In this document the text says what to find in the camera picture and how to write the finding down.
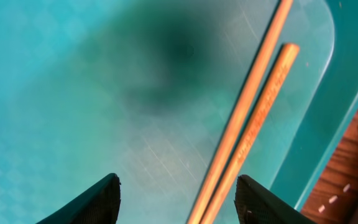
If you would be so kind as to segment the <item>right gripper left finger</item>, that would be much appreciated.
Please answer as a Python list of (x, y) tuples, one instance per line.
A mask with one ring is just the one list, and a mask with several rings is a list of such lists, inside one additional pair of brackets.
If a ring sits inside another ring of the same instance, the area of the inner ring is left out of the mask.
[(40, 221), (41, 224), (116, 224), (121, 204), (121, 183), (110, 173)]

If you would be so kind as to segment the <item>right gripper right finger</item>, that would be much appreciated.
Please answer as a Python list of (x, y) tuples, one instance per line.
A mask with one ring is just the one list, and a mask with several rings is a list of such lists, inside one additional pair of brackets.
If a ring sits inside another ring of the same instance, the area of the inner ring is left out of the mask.
[(240, 224), (314, 224), (248, 175), (237, 178), (234, 204)]

